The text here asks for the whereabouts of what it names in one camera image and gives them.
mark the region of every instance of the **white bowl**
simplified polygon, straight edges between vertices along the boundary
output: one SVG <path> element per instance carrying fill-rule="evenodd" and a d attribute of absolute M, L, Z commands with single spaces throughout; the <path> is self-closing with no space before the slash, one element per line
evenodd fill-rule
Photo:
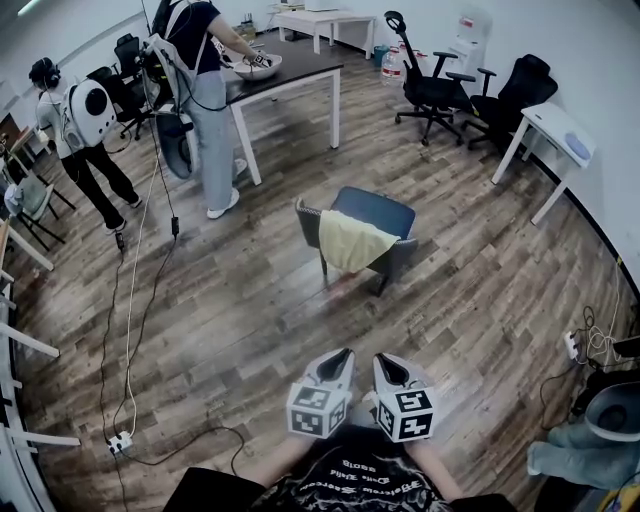
<path fill-rule="evenodd" d="M 278 69 L 280 69 L 280 65 L 282 64 L 282 57 L 280 55 L 271 54 L 268 54 L 268 56 L 273 62 L 270 68 L 249 66 L 249 64 L 247 64 L 246 62 L 240 61 L 232 64 L 233 70 L 235 71 L 236 75 L 249 82 L 256 82 L 258 80 L 271 78 L 276 74 Z"/>

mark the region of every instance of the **white sneaker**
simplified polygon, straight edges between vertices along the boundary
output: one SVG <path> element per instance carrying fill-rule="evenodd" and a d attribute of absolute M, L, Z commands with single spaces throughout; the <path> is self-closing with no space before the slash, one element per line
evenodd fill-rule
<path fill-rule="evenodd" d="M 127 225 L 127 221 L 123 219 L 122 224 L 120 224 L 117 228 L 108 228 L 106 224 L 103 224 L 102 230 L 104 231 L 105 235 L 109 236 L 109 235 L 113 235 L 116 231 L 119 233 L 124 229 L 126 225 Z"/>
<path fill-rule="evenodd" d="M 235 174 L 233 175 L 234 180 L 238 179 L 238 176 L 240 176 L 244 171 L 246 171 L 249 168 L 249 164 L 243 158 L 236 158 L 235 164 L 236 164 L 235 170 L 234 170 Z"/>
<path fill-rule="evenodd" d="M 142 198 L 138 196 L 138 200 L 135 203 L 127 203 L 131 208 L 137 208 L 142 204 Z"/>
<path fill-rule="evenodd" d="M 224 215 L 224 212 L 233 208 L 238 200 L 240 199 L 240 192 L 237 189 L 231 189 L 231 201 L 229 202 L 229 206 L 227 206 L 224 210 L 207 210 L 207 217 L 210 219 L 219 219 Z"/>

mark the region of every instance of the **black office chair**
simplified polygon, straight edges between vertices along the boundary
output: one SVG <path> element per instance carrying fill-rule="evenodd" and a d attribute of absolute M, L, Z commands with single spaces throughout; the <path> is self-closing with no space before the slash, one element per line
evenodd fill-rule
<path fill-rule="evenodd" d="M 522 121 L 522 109 L 539 105 L 547 101 L 558 90 L 558 84 L 549 76 L 551 68 L 535 55 L 525 55 L 516 60 L 509 81 L 502 88 L 497 98 L 487 96 L 489 80 L 496 76 L 493 71 L 478 68 L 484 74 L 482 96 L 471 96 L 471 103 L 478 112 L 478 117 L 487 126 L 465 121 L 461 129 L 471 125 L 484 135 L 471 139 L 469 149 L 485 140 L 491 140 L 499 149 L 510 142 L 509 134 L 515 132 Z"/>
<path fill-rule="evenodd" d="M 111 69 L 106 66 L 92 71 L 87 75 L 87 78 L 102 85 L 111 101 L 120 107 L 120 112 L 116 114 L 119 123 L 124 124 L 131 121 L 120 133 L 120 138 L 124 139 L 125 133 L 137 124 L 135 139 L 139 140 L 141 124 L 151 117 L 148 113 L 141 111 L 146 103 L 142 82 L 135 84 L 134 87 L 129 87 L 130 84 L 125 85 L 120 76 L 114 75 Z"/>
<path fill-rule="evenodd" d="M 144 86 L 142 84 L 142 68 L 140 66 L 140 61 L 138 60 L 138 56 L 140 54 L 140 39 L 133 37 L 131 34 L 125 34 L 118 39 L 114 52 L 120 61 L 120 78 L 122 80 L 131 79 L 125 84 L 125 87 L 127 87 L 129 94 L 131 95 L 129 103 L 133 104 L 137 110 L 137 114 L 133 121 L 125 126 L 120 137 L 124 138 L 125 132 L 136 125 L 135 139 L 140 140 L 140 128 L 142 123 L 153 117 L 151 111 L 142 112 L 141 110 L 146 103 L 146 97 L 144 93 Z"/>
<path fill-rule="evenodd" d="M 471 110 L 471 102 L 467 93 L 462 88 L 462 81 L 475 82 L 473 76 L 462 75 L 460 73 L 447 72 L 446 75 L 451 79 L 439 78 L 444 61 L 448 58 L 457 59 L 458 56 L 452 53 L 434 52 L 438 57 L 438 64 L 433 71 L 433 76 L 425 77 L 420 72 L 420 66 L 413 54 L 411 44 L 407 39 L 407 26 L 404 22 L 402 14 L 397 11 L 387 11 L 384 14 L 387 25 L 398 34 L 404 44 L 407 46 L 407 54 L 411 61 L 411 67 L 405 62 L 407 68 L 407 78 L 404 83 L 405 97 L 415 105 L 413 112 L 398 112 L 396 114 L 396 123 L 401 122 L 402 117 L 420 117 L 428 119 L 427 128 L 422 137 L 422 144 L 429 145 L 429 130 L 431 125 L 436 122 L 446 130 L 450 131 L 458 137 L 456 140 L 458 145 L 462 144 L 462 135 L 445 121 L 446 118 L 453 119 L 451 109 Z"/>

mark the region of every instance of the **gray chair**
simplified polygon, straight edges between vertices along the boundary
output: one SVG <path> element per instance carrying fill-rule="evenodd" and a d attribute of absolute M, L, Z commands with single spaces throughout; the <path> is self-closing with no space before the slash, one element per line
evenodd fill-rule
<path fill-rule="evenodd" d="M 410 256 L 418 248 L 418 241 L 409 238 L 411 226 L 415 219 L 415 211 L 388 197 L 372 192 L 344 187 L 331 205 L 345 215 L 362 222 L 373 224 L 378 229 L 400 237 L 391 249 L 373 261 L 367 268 L 381 274 L 380 284 L 374 292 L 380 297 L 387 283 L 395 279 Z M 302 233 L 310 247 L 320 250 L 320 210 L 305 206 L 302 199 L 296 201 L 296 213 L 302 226 Z M 322 272 L 327 275 L 327 262 L 320 253 Z"/>

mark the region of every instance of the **trash can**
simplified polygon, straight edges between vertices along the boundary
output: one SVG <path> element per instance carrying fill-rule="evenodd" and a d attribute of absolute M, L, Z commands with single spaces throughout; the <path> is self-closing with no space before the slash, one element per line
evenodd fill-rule
<path fill-rule="evenodd" d="M 377 68 L 382 66 L 382 58 L 388 51 L 389 47 L 387 45 L 373 47 L 373 62 Z"/>

